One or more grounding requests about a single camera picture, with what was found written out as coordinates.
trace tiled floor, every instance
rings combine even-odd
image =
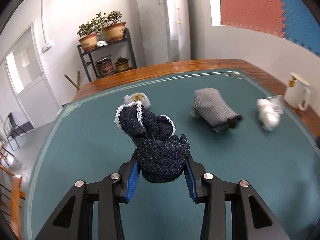
[[[28,132],[27,134],[22,135],[21,137],[17,138],[17,141],[21,147],[18,148],[15,141],[11,141],[11,145],[13,150],[11,149],[10,145],[6,146],[6,149],[10,151],[14,157],[8,154],[7,162],[6,163],[3,159],[1,160],[1,164],[6,167],[9,171],[11,171],[15,175],[22,176],[22,184],[21,184],[21,191],[27,193],[28,185],[30,181],[30,176],[32,173],[33,166],[37,159],[39,150],[44,143],[44,140],[47,138],[49,132],[53,127],[53,123],[46,124],[42,127],[39,127],[35,130]],[[5,173],[4,171],[0,170],[0,183],[11,189],[11,181],[12,177]],[[6,195],[10,195],[6,192],[3,188],[1,189],[3,193]],[[4,202],[8,200],[4,197],[1,198]],[[23,213],[24,213],[24,206],[25,201],[20,200],[20,227],[23,231]]]

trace white mug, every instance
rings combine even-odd
[[[309,83],[296,73],[290,73],[292,79],[284,94],[284,100],[289,106],[305,111],[309,105],[310,90]]]

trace wall outlet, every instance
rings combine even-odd
[[[48,42],[46,45],[42,47],[42,51],[46,51],[52,47],[52,42]]]

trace crumpled white sock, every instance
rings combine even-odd
[[[123,99],[125,104],[130,104],[132,102],[136,102],[140,100],[142,102],[142,105],[146,109],[149,109],[151,107],[150,100],[144,93],[137,92],[130,96],[126,95]]]

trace brown flower pot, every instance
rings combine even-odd
[[[126,62],[123,62],[123,63],[115,63],[115,66],[117,68],[117,72],[122,72],[122,71],[128,70],[129,69],[128,61],[129,60],[127,60]]]
[[[103,28],[108,42],[120,41],[125,35],[125,22],[119,22]]]
[[[89,50],[95,49],[96,48],[96,44],[98,42],[97,39],[97,34],[96,33],[92,33],[88,36],[85,36],[81,39],[79,39],[81,48],[87,52]]]

